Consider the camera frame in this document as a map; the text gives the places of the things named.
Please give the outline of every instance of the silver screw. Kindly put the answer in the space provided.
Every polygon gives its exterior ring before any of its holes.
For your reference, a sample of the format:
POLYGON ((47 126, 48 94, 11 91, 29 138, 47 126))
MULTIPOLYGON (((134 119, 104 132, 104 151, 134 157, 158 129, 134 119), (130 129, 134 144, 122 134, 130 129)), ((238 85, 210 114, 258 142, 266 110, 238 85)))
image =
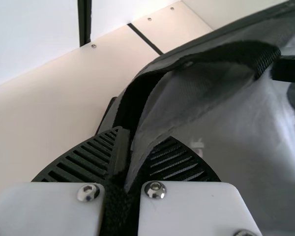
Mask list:
POLYGON ((90 202, 97 198, 99 192, 99 187, 95 184, 86 184, 79 189, 77 197, 81 202, 90 202))
POLYGON ((163 199, 166 194, 166 187, 161 182, 153 181, 145 186, 144 191, 149 198, 163 199))
POLYGON ((238 231, 234 236, 257 236, 255 233, 249 231, 249 230, 241 230, 238 231))

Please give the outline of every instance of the black plastic piece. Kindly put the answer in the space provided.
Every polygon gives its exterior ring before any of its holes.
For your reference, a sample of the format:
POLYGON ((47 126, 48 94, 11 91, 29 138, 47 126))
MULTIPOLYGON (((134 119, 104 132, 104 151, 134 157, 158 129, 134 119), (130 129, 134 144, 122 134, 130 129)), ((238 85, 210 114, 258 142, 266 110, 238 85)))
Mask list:
POLYGON ((90 43, 92 0, 78 0, 80 47, 90 43))
POLYGON ((201 157, 173 137, 151 151, 145 169, 146 181, 221 181, 201 157))
POLYGON ((116 100, 116 98, 117 98, 117 97, 113 97, 113 98, 110 100, 110 102, 109 102, 109 104, 108 104, 108 106, 107 106, 107 108, 106 108, 106 111, 105 111, 105 113, 104 113, 104 116, 103 116, 103 118, 102 118, 102 120, 101 120, 101 122, 100 122, 100 124, 99 124, 99 126, 98 126, 98 128, 97 128, 97 131, 96 131, 95 135, 98 134, 98 131, 99 131, 99 129, 100 129, 100 126, 102 125, 105 116, 107 115, 109 109, 111 108, 111 106, 112 106, 112 104, 114 103, 114 101, 116 100))
POLYGON ((127 164, 129 131, 116 127, 58 157, 33 182, 96 182, 105 185, 127 164))
POLYGON ((282 56, 272 67, 273 80, 295 83, 295 56, 282 56))

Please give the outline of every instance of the gray fabric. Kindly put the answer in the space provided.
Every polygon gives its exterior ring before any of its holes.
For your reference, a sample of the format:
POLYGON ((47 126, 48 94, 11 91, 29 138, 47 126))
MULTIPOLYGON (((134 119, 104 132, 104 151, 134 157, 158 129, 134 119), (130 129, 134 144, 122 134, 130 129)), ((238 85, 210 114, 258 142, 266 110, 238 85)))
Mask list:
POLYGON ((198 63, 167 73, 150 94, 132 142, 128 190, 152 148, 173 129, 198 119, 253 82, 254 73, 243 65, 198 63))
POLYGON ((238 188, 262 230, 295 232, 295 115, 268 72, 172 136, 191 148, 201 140, 202 158, 238 188))
MULTIPOLYGON (((248 26, 236 32, 233 32, 232 34, 224 35, 220 38, 201 44, 192 49, 185 50, 182 53, 179 53, 178 55, 173 55, 170 58, 164 59, 163 61, 159 61, 156 64, 152 63, 150 66, 142 70, 141 74, 150 70, 162 68, 165 65, 168 65, 173 61, 177 60, 179 57, 183 55, 204 51, 210 47, 218 46, 227 42, 249 39, 259 40, 262 42, 267 42, 282 47, 289 42, 289 40, 294 36, 294 34, 295 15, 290 16, 289 18, 269 19, 248 26)), ((201 88, 205 85, 206 81, 214 81, 215 76, 218 77, 218 73, 220 71, 223 72, 225 75, 225 77, 221 80, 223 83, 225 83, 225 85, 218 81, 218 83, 214 84, 214 89, 216 90, 210 91, 209 96, 204 96, 200 100, 196 98, 193 98, 195 99, 193 100, 191 99, 191 97, 189 97, 189 100, 197 103, 194 104, 194 107, 184 107, 184 104, 175 104, 174 100, 169 99, 169 97, 173 97, 173 99, 179 98, 181 100, 188 99, 188 93, 175 93, 185 88, 188 85, 188 83, 190 83, 184 81, 185 79, 187 79, 187 76, 190 76, 190 74, 187 74, 186 71, 190 70, 190 68, 194 69, 195 66, 186 69, 184 72, 181 72, 181 74, 178 76, 171 76, 172 73, 168 73, 166 76, 164 76, 164 78, 161 79, 161 81, 156 85, 156 87, 154 88, 153 92, 147 100, 146 106, 140 118, 140 122, 134 137, 134 141, 132 143, 133 154, 131 158, 129 173, 125 184, 126 190, 130 188, 138 170, 140 169, 141 165, 143 164, 145 158, 147 157, 153 146, 164 140, 168 136, 168 133, 171 131, 171 129, 177 127, 179 124, 183 122, 189 122, 191 119, 198 118, 199 114, 197 114, 196 112, 202 112, 201 115, 203 115, 203 112, 206 112, 208 107, 210 107, 211 109, 214 103, 218 103, 219 96, 222 98, 230 96, 230 92, 235 93, 236 89, 240 89, 241 86, 244 86, 244 84, 241 83, 248 83, 248 81, 250 81, 252 78, 252 72, 248 72, 248 69, 244 66, 229 64, 227 68, 227 66, 225 67, 225 64, 219 64, 217 68, 208 69, 207 71, 209 72, 207 74, 205 73, 205 67, 203 67, 203 64, 197 64, 196 66, 199 66, 199 70, 193 76, 193 83, 197 83, 194 85, 195 87, 201 88), (165 88, 168 90, 167 97, 164 94, 165 90, 163 88, 165 86, 163 85, 163 83, 164 81, 169 80, 167 79, 169 77, 171 77, 171 81, 169 84, 166 84, 166 87, 171 86, 171 84, 173 83, 177 83, 178 86, 176 90, 165 88), (171 106, 171 109, 165 110, 166 101, 167 104, 173 104, 171 106), (154 108, 154 111, 150 114, 151 107, 154 108), (183 114, 186 114, 189 117, 180 118, 179 115, 183 114), (148 124, 156 124, 157 127, 152 126, 153 128, 151 128, 148 124)))
MULTIPOLYGON (((286 44, 295 26, 270 22, 276 28, 263 41, 286 44)), ((239 37, 261 37, 259 27, 239 37)), ((142 112, 125 189, 152 148, 172 135, 193 149, 201 143, 194 151, 239 189, 264 235, 295 235, 295 113, 288 85, 272 81, 269 70, 256 82, 249 68, 232 63, 167 73, 142 112)))

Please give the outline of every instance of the vent slot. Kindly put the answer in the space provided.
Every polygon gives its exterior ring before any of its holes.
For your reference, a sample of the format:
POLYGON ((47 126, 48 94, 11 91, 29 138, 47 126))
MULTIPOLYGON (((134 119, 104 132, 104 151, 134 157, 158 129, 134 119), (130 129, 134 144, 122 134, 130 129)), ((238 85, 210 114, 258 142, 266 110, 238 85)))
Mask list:
POLYGON ((70 168, 70 167, 68 167, 68 166, 66 166, 66 165, 64 165, 64 164, 62 164, 62 163, 57 164, 57 166, 58 166, 60 169, 62 169, 63 171, 65 171, 65 172, 67 172, 67 173, 69 173, 69 174, 71 174, 71 175, 73 175, 73 176, 79 178, 79 179, 82 180, 83 182, 86 182, 86 183, 89 183, 89 182, 90 182, 90 183, 92 183, 92 182, 94 181, 93 179, 91 179, 91 178, 89 178, 89 177, 87 177, 87 176, 81 174, 81 173, 78 172, 77 170, 74 170, 74 169, 72 169, 72 168, 70 168))

